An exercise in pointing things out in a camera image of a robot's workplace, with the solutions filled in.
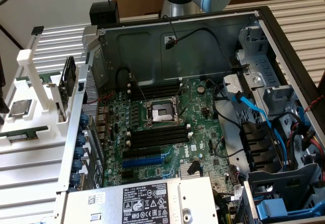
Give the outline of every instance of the black connector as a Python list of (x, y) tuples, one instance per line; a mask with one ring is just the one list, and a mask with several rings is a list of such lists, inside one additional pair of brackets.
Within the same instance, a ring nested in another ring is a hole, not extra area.
[(242, 94), (241, 91), (238, 91), (238, 92), (236, 93), (235, 98), (236, 98), (236, 101), (237, 101), (238, 103), (242, 103), (242, 101), (240, 100), (240, 99), (242, 98), (242, 96), (243, 96), (243, 94)]
[(175, 39), (168, 40), (168, 42), (166, 43), (166, 50), (173, 48), (174, 45), (176, 45), (176, 44), (177, 44), (177, 41)]
[(200, 166), (200, 163), (198, 161), (194, 161), (192, 165), (188, 168), (187, 173), (191, 176), (197, 171), (200, 172), (200, 177), (203, 177), (203, 170)]
[(301, 141), (302, 151), (305, 151), (310, 146), (310, 140), (315, 136), (316, 132), (310, 130), (306, 133), (306, 136)]
[(213, 120), (219, 119), (219, 113), (216, 110), (213, 110), (212, 118), (213, 118)]
[(238, 71), (241, 71), (242, 69), (245, 69), (245, 68), (248, 68), (250, 64), (245, 64), (245, 65), (234, 65), (232, 67), (232, 71), (235, 73), (235, 72), (238, 72)]
[(221, 144), (223, 147), (225, 147), (225, 138), (224, 137), (221, 138)]
[(297, 135), (307, 135), (310, 126), (306, 126), (303, 122), (298, 123)]

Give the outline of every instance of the capacitor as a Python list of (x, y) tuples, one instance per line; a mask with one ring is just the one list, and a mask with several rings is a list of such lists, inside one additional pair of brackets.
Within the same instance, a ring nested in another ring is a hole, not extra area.
[(198, 91), (198, 94), (204, 94), (204, 93), (205, 93), (205, 87), (203, 87), (203, 86), (199, 86), (199, 87), (197, 88), (197, 91)]
[(226, 172), (224, 174), (224, 179), (225, 179), (226, 182), (229, 180), (229, 173)]

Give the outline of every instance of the circuit board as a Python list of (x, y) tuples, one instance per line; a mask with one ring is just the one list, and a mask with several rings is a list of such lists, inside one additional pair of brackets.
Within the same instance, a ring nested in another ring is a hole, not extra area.
[[(132, 183), (139, 180), (155, 180), (180, 176), (182, 165), (190, 165), (198, 160), (203, 169), (203, 175), (209, 176), (211, 184), (218, 192), (232, 191), (230, 180), (225, 179), (229, 172), (227, 159), (215, 156), (211, 147), (221, 140), (222, 131), (219, 120), (212, 119), (212, 88), (205, 88), (205, 92), (198, 93), (198, 87), (205, 87), (205, 81), (191, 79), (185, 84), (183, 93), (179, 96), (179, 108), (188, 107), (181, 115), (182, 122), (190, 124), (193, 136), (188, 142), (161, 146), (162, 154), (165, 154), (164, 164), (143, 167), (123, 168), (122, 154), (127, 151), (126, 132), (128, 129), (137, 131), (149, 130), (146, 122), (145, 101), (132, 102), (126, 92), (114, 93), (104, 91), (102, 96), (109, 94), (109, 99), (101, 101), (97, 117), (97, 132), (102, 141), (106, 155), (103, 186), (117, 186), (124, 183)], [(167, 126), (168, 123), (159, 123), (159, 126)], [(225, 147), (219, 147), (218, 152), (226, 154)], [(133, 171), (132, 179), (123, 179), (123, 171)]]

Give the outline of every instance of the warning label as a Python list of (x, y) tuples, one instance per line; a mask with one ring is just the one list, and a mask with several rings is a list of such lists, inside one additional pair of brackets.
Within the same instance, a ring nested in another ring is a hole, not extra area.
[(169, 224), (167, 183), (125, 188), (122, 224)]

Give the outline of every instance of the sticker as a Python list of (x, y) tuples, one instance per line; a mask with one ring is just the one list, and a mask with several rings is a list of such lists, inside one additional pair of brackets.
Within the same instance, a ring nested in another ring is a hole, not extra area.
[(98, 115), (97, 121), (104, 121), (104, 114)]
[(192, 145), (191, 145), (191, 150), (192, 150), (192, 151), (196, 151), (196, 150), (197, 150), (197, 146), (196, 146), (195, 144), (192, 144)]
[(204, 149), (204, 144), (203, 144), (202, 140), (201, 140), (201, 143), (200, 143), (200, 149)]
[(98, 134), (99, 139), (104, 139), (104, 136), (105, 136), (104, 134)]
[(21, 139), (27, 139), (27, 136), (26, 136), (26, 134), (14, 135), (14, 136), (8, 136), (7, 139), (9, 139), (9, 141), (11, 141), (11, 140), (21, 140)]
[(98, 108), (98, 113), (104, 113), (104, 107), (105, 107), (105, 112), (108, 112), (108, 106), (101, 106)]
[(167, 183), (123, 189), (122, 224), (169, 224)]
[(97, 132), (104, 132), (105, 131), (105, 126), (98, 126), (97, 127)]
[(240, 200), (243, 192), (243, 188), (240, 184), (234, 186), (234, 196), (231, 196), (231, 201)]
[(176, 37), (175, 37), (175, 35), (172, 35), (172, 36), (165, 36), (164, 37), (165, 38), (165, 44), (167, 44), (167, 42), (169, 41), (169, 40), (171, 40), (171, 39), (176, 39)]
[(88, 205), (105, 203), (105, 192), (97, 193), (96, 195), (88, 196)]

